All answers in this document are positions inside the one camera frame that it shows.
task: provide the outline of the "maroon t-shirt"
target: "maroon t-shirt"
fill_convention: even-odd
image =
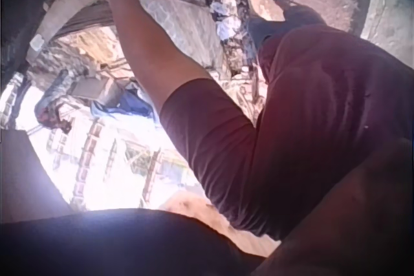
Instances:
[[[282,239],[374,150],[413,139],[414,72],[322,25],[268,39],[259,60],[268,94],[256,128],[209,79],[178,88],[160,120],[235,228]]]

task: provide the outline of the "t-shirt sleeve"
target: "t-shirt sleeve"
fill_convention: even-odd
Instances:
[[[246,227],[254,206],[250,167],[256,130],[242,110],[210,79],[179,87],[160,113],[178,152],[188,161],[215,207],[233,226]]]

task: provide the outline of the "construction site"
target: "construction site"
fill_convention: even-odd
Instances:
[[[2,1],[3,11],[13,9],[14,1]],[[2,184],[5,179],[10,183],[2,191],[2,200],[6,195],[15,205],[23,197],[38,201],[30,199],[32,206],[2,218],[6,222],[35,220],[54,210],[69,215],[120,208],[161,209],[199,219],[242,251],[269,256],[279,241],[235,230],[207,199],[135,79],[108,3],[28,1],[32,7],[27,5],[28,12],[21,16],[12,9],[8,15],[2,13]],[[413,0],[293,1],[313,8],[330,27],[368,40],[413,67]],[[201,65],[256,124],[266,102],[267,85],[248,21],[252,14],[284,21],[276,2],[140,2],[179,50]],[[12,26],[5,29],[6,22]],[[48,129],[35,115],[36,105],[63,70],[72,83],[58,109],[60,119],[70,124],[69,131]],[[134,106],[127,107],[132,100]],[[13,176],[4,174],[6,167]],[[55,189],[49,190],[50,181]],[[49,193],[55,190],[61,201],[51,203]],[[36,208],[40,216],[34,214]]]

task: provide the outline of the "blue cloth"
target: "blue cloth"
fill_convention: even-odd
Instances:
[[[145,118],[154,118],[152,106],[139,98],[136,90],[125,90],[115,108],[107,108],[97,101],[93,101],[91,105],[91,114],[96,118],[110,117],[117,119],[117,114],[127,116],[143,116]]]

